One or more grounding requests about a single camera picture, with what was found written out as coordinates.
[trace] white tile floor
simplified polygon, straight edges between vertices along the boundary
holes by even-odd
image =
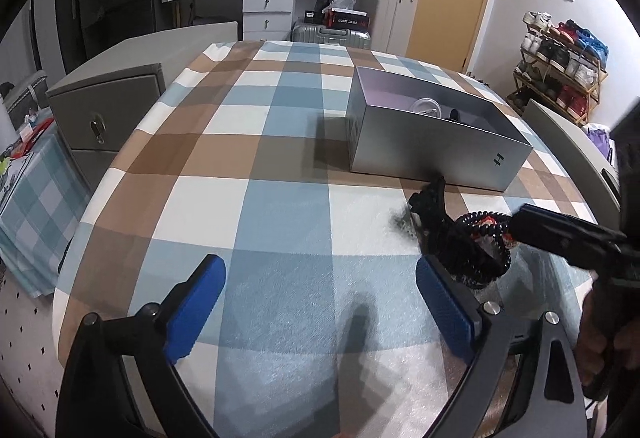
[[[63,369],[51,333],[52,296],[30,298],[6,271],[0,280],[0,375],[50,438]]]

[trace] metal drawer pull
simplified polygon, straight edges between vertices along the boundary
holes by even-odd
[[[95,139],[98,140],[98,143],[104,144],[102,133],[104,133],[105,127],[102,118],[96,116],[94,120],[89,122],[89,127],[91,127],[91,130],[94,132]]]

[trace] silver shoebox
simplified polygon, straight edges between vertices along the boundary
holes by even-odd
[[[442,119],[411,113],[432,98]],[[460,122],[449,120],[458,110]],[[346,113],[353,172],[503,192],[532,150],[493,102],[410,76],[356,68]]]

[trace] checkered tablecloth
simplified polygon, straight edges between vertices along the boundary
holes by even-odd
[[[53,123],[36,141],[0,211],[0,257],[32,297],[55,290],[58,265],[89,203],[57,131]]]
[[[135,313],[216,253],[225,290],[177,369],[220,436],[424,435],[463,366],[415,285],[406,199],[422,183],[349,172],[354,66],[482,96],[533,145],[505,193],[448,186],[452,217],[528,202],[592,219],[540,139],[471,78],[325,44],[214,44],[140,122],[82,217],[54,297],[62,363],[85,313]],[[574,336],[588,287],[519,246],[479,297],[554,309]]]

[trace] suitcase handle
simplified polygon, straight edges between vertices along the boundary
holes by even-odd
[[[346,30],[332,30],[331,28],[320,28],[318,30],[318,35],[342,35],[346,36]]]

